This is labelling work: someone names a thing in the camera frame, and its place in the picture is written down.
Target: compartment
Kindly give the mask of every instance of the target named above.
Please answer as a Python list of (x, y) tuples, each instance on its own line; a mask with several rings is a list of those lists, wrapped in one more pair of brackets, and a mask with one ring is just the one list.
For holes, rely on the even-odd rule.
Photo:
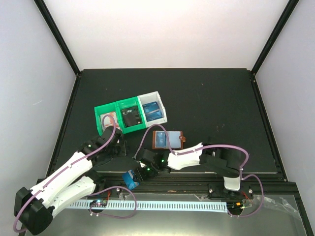
[(101, 105), (101, 106), (98, 106), (98, 107), (94, 107), (94, 112), (95, 112), (95, 118), (96, 118), (96, 127), (97, 127), (99, 135), (103, 134), (103, 125), (102, 125), (102, 120), (101, 119), (102, 119), (102, 115), (105, 114), (105, 113), (115, 112), (116, 113), (116, 118), (114, 117), (114, 119), (115, 119), (115, 122), (116, 122), (116, 127), (117, 127), (117, 125), (119, 125), (120, 127), (117, 127), (117, 128), (122, 129), (121, 125), (120, 125), (120, 122), (119, 122), (119, 120), (121, 119), (120, 111), (117, 108), (116, 102), (105, 104), (105, 105)]
[[(124, 134), (130, 133), (130, 132), (133, 132), (133, 131), (136, 131), (139, 129), (144, 129), (146, 127), (146, 124), (145, 124), (145, 121), (143, 118), (143, 110), (141, 109), (141, 106), (139, 105), (139, 101), (138, 101), (137, 97), (132, 97), (132, 98), (128, 98), (125, 100), (120, 100), (120, 101), (117, 101), (116, 104), (117, 104), (116, 107), (119, 110), (119, 115), (121, 118), (118, 122), (119, 122), (119, 125), (122, 128), (122, 131)], [(127, 108), (131, 108), (134, 106), (137, 106), (137, 108), (138, 108), (139, 118), (141, 120), (141, 123), (127, 127), (125, 125), (125, 122), (124, 122), (124, 116), (122, 114), (122, 110), (127, 109)]]
[[(166, 111), (165, 111), (165, 108), (163, 106), (161, 97), (157, 91), (138, 96), (138, 101), (139, 101), (139, 105), (141, 107), (141, 111), (143, 114), (143, 118), (144, 118), (144, 122), (145, 122), (146, 127), (149, 127), (152, 124), (163, 124), (163, 123), (167, 122)], [(147, 121), (147, 118), (146, 118), (146, 115), (145, 115), (145, 112), (143, 109), (143, 105), (151, 103), (151, 102), (157, 102), (157, 104), (158, 104), (158, 106), (162, 112), (162, 118), (155, 119), (152, 121)]]

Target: green box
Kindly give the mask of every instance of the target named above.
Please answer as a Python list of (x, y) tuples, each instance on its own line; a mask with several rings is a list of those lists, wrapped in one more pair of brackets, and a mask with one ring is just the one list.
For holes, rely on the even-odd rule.
[(96, 118), (96, 126), (97, 126), (99, 135), (103, 134), (102, 121), (100, 120), (100, 116), (102, 114), (109, 113), (109, 112), (116, 112), (118, 124), (121, 125), (120, 110), (119, 108), (117, 108), (116, 102), (94, 107), (94, 112), (95, 112), (95, 118)]
[[(121, 110), (129, 108), (129, 107), (133, 107), (133, 106), (137, 106), (138, 107), (139, 115), (140, 115), (142, 123), (141, 124), (137, 124), (137, 125), (133, 125), (131, 127), (126, 127), (125, 124), (124, 124), (123, 116), (121, 114)], [(141, 112), (141, 107), (140, 107), (140, 104), (139, 104), (139, 101), (138, 101), (138, 97), (132, 97), (132, 98), (128, 98), (128, 99), (125, 99), (125, 100), (117, 101), (116, 102), (116, 109), (119, 110), (117, 117), (120, 116), (120, 118), (119, 118), (120, 120), (118, 122), (119, 122), (119, 126), (121, 127), (121, 129), (122, 129), (124, 134), (130, 133), (130, 132), (133, 132), (133, 131), (136, 131), (136, 130), (139, 130), (139, 129), (145, 129), (146, 128), (146, 124), (144, 122), (143, 114)]]
[[(133, 125), (131, 127), (126, 127), (124, 124), (123, 116), (121, 114), (121, 110), (129, 108), (129, 107), (133, 107), (133, 106), (138, 107), (139, 115), (140, 115), (142, 123), (137, 124), (137, 125)], [(96, 127), (97, 127), (99, 135), (103, 134), (102, 121), (100, 119), (100, 116), (102, 114), (109, 113), (109, 112), (116, 112), (117, 122), (118, 122), (118, 124), (119, 124), (119, 126), (122, 129), (122, 132), (124, 134), (130, 133), (130, 132), (133, 132), (133, 131), (136, 131), (139, 129), (146, 128), (146, 124), (144, 122), (143, 114), (141, 111), (142, 110), (141, 110), (141, 107), (140, 107), (140, 104), (138, 101), (138, 97), (132, 97), (132, 98), (128, 98), (125, 100), (120, 100), (117, 102), (112, 102), (112, 103), (105, 104), (102, 106), (94, 107), (95, 118), (96, 118)]]

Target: white cable track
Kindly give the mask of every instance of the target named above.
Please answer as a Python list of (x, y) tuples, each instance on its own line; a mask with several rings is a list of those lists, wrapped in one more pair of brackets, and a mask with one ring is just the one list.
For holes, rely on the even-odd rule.
[[(89, 209), (93, 200), (77, 200), (68, 209)], [(133, 210), (134, 201), (109, 200), (106, 207), (92, 209)], [(160, 211), (211, 211), (227, 213), (226, 203), (223, 202), (178, 202), (178, 201), (137, 201), (137, 210)]]

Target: white box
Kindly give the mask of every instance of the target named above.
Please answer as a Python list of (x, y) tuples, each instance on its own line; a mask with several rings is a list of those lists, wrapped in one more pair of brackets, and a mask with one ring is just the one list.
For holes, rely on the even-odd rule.
[[(161, 97), (157, 91), (138, 96), (138, 101), (139, 101), (141, 112), (143, 114), (144, 122), (145, 122), (147, 128), (153, 124), (163, 124), (163, 123), (167, 122), (166, 111), (165, 111), (165, 108), (163, 106)], [(157, 102), (157, 104), (158, 104), (158, 106), (162, 112), (162, 118), (155, 119), (152, 121), (147, 121), (142, 105), (150, 103), (150, 102)]]

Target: black tabletop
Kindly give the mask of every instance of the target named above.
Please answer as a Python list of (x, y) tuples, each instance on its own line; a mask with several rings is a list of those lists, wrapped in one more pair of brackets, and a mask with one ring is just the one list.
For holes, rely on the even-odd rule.
[[(167, 130), (183, 131), (184, 148), (209, 137), (250, 153), (245, 173), (276, 173), (274, 158), (246, 69), (86, 69), (75, 96), (55, 168), (85, 141), (98, 135), (94, 107), (158, 91), (166, 109)], [(145, 130), (125, 134), (129, 155), (99, 171), (125, 172)], [(144, 147), (151, 148), (152, 133)], [(200, 166), (181, 172), (203, 172)]]

